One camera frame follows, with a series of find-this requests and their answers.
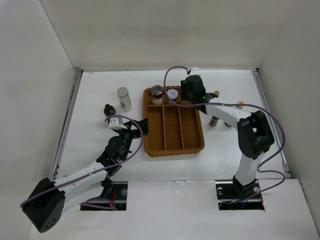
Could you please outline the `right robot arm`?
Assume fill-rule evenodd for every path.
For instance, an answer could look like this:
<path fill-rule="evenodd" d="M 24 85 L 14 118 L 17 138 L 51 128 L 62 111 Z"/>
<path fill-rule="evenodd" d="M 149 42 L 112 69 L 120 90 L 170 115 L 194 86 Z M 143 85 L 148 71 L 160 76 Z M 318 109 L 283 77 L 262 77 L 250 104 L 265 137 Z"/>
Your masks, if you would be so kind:
<path fill-rule="evenodd" d="M 237 199 L 246 198 L 253 190 L 258 166 L 275 139 L 265 113 L 245 111 L 226 103 L 215 93 L 206 92 L 202 78 L 191 75 L 180 82 L 181 99 L 199 111 L 227 122 L 237 131 L 242 153 L 239 167 L 232 179 L 232 192 Z"/>

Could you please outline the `black-cap pepper jar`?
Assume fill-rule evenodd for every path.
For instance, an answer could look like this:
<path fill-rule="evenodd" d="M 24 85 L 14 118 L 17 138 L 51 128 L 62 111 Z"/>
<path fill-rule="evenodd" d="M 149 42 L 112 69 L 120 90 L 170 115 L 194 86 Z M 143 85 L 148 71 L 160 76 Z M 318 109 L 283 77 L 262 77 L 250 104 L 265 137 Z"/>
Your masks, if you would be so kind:
<path fill-rule="evenodd" d="M 212 116 L 212 117 L 211 117 L 211 120 L 209 121 L 209 125 L 210 125 L 211 127 L 216 127 L 218 121 L 219 121 L 219 118 L 216 118 L 216 117 Z"/>

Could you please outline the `aluminium table rail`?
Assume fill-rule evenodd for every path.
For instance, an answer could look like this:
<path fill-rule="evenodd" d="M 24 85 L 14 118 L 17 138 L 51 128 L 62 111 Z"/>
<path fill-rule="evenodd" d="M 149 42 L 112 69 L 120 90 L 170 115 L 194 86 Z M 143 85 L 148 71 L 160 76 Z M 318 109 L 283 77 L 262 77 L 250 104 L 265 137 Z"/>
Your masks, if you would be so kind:
<path fill-rule="evenodd" d="M 260 76 L 259 76 L 259 72 L 258 72 L 257 68 L 252 70 L 252 75 L 253 75 L 254 81 L 256 83 L 256 87 L 257 87 L 257 90 L 259 92 L 259 96 L 260 96 L 263 108 L 268 110 L 269 112 L 271 112 L 271 110 L 269 108 L 269 105 L 268 105 L 268 102 L 267 102 L 267 99 L 266 99 L 266 95 L 265 95 L 264 90 L 263 90 L 263 86 L 262 86 L 262 83 L 261 83 L 261 80 L 260 80 Z M 271 128 L 271 131 L 273 133 L 273 136 L 274 136 L 274 144 L 272 146 L 272 149 L 268 152 L 270 155 L 272 155 L 276 151 L 278 151 L 280 149 L 280 147 L 282 146 L 283 138 L 282 138 L 282 135 L 278 134 L 278 128 L 279 127 L 278 127 L 278 124 L 274 121 L 274 119 L 272 117 L 270 117 L 268 114 L 267 114 L 267 119 L 268 119 L 268 122 L 270 124 L 270 128 Z M 263 170 L 269 164 L 275 163 L 275 161 L 280 161 L 281 162 L 281 167 L 282 167 L 282 170 L 283 170 L 283 174 L 286 176 L 287 179 L 291 179 L 292 175 L 291 175 L 290 168 L 288 166 L 286 157 L 285 157 L 285 155 L 283 153 L 283 150 L 281 150 L 281 152 L 278 153 L 272 160 L 270 160 L 266 164 L 264 164 L 262 166 Z"/>
<path fill-rule="evenodd" d="M 62 155 L 65 148 L 66 139 L 68 136 L 68 131 L 71 123 L 71 118 L 73 115 L 73 111 L 74 111 L 74 107 L 75 107 L 75 103 L 76 103 L 76 99 L 77 99 L 77 95 L 80 88 L 80 83 L 81 83 L 84 70 L 81 69 L 80 67 L 74 67 L 74 71 L 75 71 L 75 77 L 74 77 L 73 86 L 70 93 L 70 98 L 68 101 L 68 106 L 66 109 L 66 114 L 63 121 L 61 134 L 56 146 L 56 152 L 53 155 L 50 173 L 48 175 L 50 180 L 54 180 L 57 177 L 57 174 L 59 172 Z"/>

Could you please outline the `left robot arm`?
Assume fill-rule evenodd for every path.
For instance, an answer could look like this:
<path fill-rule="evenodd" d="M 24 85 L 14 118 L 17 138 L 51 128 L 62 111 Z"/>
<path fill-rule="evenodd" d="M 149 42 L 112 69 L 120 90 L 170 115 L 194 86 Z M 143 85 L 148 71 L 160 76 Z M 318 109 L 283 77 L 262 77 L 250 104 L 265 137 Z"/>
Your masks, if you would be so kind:
<path fill-rule="evenodd" d="M 39 233 L 50 230 L 61 216 L 76 205 L 93 207 L 89 201 L 108 199 L 112 195 L 114 176 L 122 164 L 136 155 L 130 150 L 134 139 L 143 139 L 149 133 L 149 120 L 127 119 L 122 126 L 113 126 L 117 133 L 109 139 L 101 156 L 87 167 L 71 175 L 38 182 L 20 207 Z"/>

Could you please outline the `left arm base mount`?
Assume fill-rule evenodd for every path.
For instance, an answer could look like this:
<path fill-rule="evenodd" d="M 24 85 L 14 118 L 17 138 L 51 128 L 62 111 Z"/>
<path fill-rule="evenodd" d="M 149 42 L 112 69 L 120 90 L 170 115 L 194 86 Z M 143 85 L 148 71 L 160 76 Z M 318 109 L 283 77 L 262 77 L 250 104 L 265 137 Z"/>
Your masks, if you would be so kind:
<path fill-rule="evenodd" d="M 128 197 L 128 181 L 109 183 L 94 200 L 80 206 L 81 211 L 126 211 Z"/>

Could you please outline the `left aluminium table rail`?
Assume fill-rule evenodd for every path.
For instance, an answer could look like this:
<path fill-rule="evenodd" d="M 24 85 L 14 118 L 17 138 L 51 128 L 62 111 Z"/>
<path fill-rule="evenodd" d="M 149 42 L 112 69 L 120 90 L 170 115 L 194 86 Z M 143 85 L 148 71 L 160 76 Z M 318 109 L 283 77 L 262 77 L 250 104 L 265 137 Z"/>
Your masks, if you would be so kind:
<path fill-rule="evenodd" d="M 73 111 L 74 111 L 74 107 L 75 107 L 75 103 L 76 103 L 76 99 L 77 99 L 77 95 L 80 88 L 80 83 L 81 83 L 84 70 L 81 69 L 80 67 L 74 67 L 74 71 L 75 71 L 75 77 L 74 77 L 73 86 L 70 93 L 70 98 L 68 101 L 68 106 L 66 109 L 66 114 L 63 121 L 61 134 L 56 146 L 56 152 L 53 155 L 50 173 L 48 175 L 50 180 L 54 180 L 57 177 L 57 174 L 59 172 L 62 155 L 65 148 L 66 139 L 68 136 L 68 131 L 71 123 L 71 118 L 73 115 Z"/>

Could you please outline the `green-label chili sauce bottle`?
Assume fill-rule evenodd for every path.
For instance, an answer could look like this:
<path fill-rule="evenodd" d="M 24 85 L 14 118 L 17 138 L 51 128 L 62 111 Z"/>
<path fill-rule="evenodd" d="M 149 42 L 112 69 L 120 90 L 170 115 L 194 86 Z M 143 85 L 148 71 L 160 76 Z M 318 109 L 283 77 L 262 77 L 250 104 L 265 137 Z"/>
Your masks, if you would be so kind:
<path fill-rule="evenodd" d="M 244 101 L 240 100 L 237 102 L 237 107 L 240 108 L 240 109 L 243 109 L 244 107 Z"/>

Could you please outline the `white-lid sauce jar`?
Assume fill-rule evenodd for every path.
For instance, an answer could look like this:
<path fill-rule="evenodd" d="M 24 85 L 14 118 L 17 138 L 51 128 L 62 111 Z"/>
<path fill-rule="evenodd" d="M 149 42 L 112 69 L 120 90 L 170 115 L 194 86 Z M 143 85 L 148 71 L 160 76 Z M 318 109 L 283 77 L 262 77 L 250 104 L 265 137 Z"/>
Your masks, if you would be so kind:
<path fill-rule="evenodd" d="M 179 97 L 179 92 L 174 89 L 168 89 L 167 90 L 167 104 L 170 105 L 172 103 L 176 103 Z"/>

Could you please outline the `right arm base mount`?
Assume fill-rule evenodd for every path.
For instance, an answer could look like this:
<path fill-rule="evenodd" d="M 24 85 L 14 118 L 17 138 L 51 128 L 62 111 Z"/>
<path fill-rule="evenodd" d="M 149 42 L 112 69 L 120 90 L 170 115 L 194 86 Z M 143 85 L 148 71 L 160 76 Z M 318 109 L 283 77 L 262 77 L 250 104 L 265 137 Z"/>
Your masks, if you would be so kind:
<path fill-rule="evenodd" d="M 248 186 L 242 186 L 235 178 L 217 180 L 215 187 L 220 211 L 265 210 L 262 194 L 259 193 L 260 184 L 256 179 Z"/>

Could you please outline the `small black round bottle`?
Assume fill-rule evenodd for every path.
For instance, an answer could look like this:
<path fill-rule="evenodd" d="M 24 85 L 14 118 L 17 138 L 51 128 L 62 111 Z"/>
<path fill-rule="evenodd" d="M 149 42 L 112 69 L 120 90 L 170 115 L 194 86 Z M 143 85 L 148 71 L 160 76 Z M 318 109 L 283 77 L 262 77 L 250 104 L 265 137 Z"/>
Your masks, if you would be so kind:
<path fill-rule="evenodd" d="M 110 104 L 106 104 L 104 106 L 104 109 L 103 109 L 103 113 L 106 117 L 110 117 L 110 116 L 113 116 L 117 113 L 116 109 L 114 106 L 110 105 Z"/>

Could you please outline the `black-top salt grinder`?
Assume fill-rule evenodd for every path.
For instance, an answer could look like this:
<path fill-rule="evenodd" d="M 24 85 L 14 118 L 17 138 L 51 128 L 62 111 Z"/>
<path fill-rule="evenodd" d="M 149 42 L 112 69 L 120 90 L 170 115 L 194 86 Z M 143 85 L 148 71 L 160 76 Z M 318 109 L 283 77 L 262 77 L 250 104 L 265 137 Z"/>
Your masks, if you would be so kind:
<path fill-rule="evenodd" d="M 154 105 L 162 105 L 163 104 L 163 87 L 160 85 L 154 85 L 151 88 L 151 94 L 152 94 L 152 103 Z"/>

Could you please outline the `brown wicker divided basket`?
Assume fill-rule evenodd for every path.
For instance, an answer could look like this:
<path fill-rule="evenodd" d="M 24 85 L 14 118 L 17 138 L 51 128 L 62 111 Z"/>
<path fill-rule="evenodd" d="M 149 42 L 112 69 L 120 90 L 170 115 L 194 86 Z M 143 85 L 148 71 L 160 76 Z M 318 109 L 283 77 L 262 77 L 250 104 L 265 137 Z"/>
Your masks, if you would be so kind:
<path fill-rule="evenodd" d="M 143 118 L 148 119 L 144 150 L 150 157 L 197 154 L 205 147 L 201 116 L 196 108 L 153 104 L 152 89 L 143 91 Z"/>

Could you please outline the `right aluminium table rail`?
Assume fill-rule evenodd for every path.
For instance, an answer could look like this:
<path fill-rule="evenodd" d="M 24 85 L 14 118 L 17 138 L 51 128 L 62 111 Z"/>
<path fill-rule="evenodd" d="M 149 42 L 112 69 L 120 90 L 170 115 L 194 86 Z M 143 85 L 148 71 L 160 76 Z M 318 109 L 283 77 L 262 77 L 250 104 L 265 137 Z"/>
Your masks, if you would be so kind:
<path fill-rule="evenodd" d="M 254 81 L 256 83 L 256 87 L 257 87 L 257 90 L 259 92 L 259 96 L 260 96 L 263 108 L 268 110 L 269 112 L 271 112 L 271 110 L 269 108 L 269 105 L 268 105 L 268 102 L 267 102 L 267 99 L 266 99 L 266 95 L 265 95 L 264 90 L 263 90 L 263 86 L 262 86 L 262 83 L 261 83 L 261 80 L 260 80 L 260 76 L 259 76 L 259 72 L 258 72 L 257 68 L 252 70 L 252 75 L 253 75 Z M 278 134 L 278 128 L 279 127 L 278 127 L 278 124 L 274 121 L 274 119 L 272 117 L 270 117 L 268 114 L 267 114 L 267 119 L 268 119 L 268 122 L 270 124 L 270 128 L 271 128 L 271 131 L 273 133 L 273 136 L 274 136 L 274 144 L 272 146 L 272 149 L 268 152 L 270 155 L 272 155 L 276 151 L 278 151 L 280 149 L 280 147 L 282 146 L 283 138 L 282 138 L 282 135 Z M 280 161 L 281 162 L 281 167 L 282 167 L 282 170 L 283 170 L 283 174 L 286 176 L 287 179 L 291 179 L 292 175 L 291 175 L 290 168 L 288 166 L 286 157 L 285 157 L 285 155 L 283 153 L 283 150 L 281 150 L 281 152 L 278 153 L 272 160 L 270 160 L 266 164 L 264 164 L 262 166 L 263 170 L 269 164 L 275 163 L 275 161 Z"/>

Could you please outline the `silver-lid jar white beads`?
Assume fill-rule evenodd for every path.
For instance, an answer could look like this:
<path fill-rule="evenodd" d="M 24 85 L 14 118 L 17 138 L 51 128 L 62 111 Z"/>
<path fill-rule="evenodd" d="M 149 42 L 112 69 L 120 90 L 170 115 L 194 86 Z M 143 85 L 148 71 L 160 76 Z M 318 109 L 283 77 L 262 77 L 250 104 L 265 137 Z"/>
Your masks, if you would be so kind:
<path fill-rule="evenodd" d="M 129 91 L 126 87 L 120 87 L 117 90 L 117 96 L 119 103 L 124 112 L 129 112 L 132 110 L 132 102 L 129 95 Z"/>

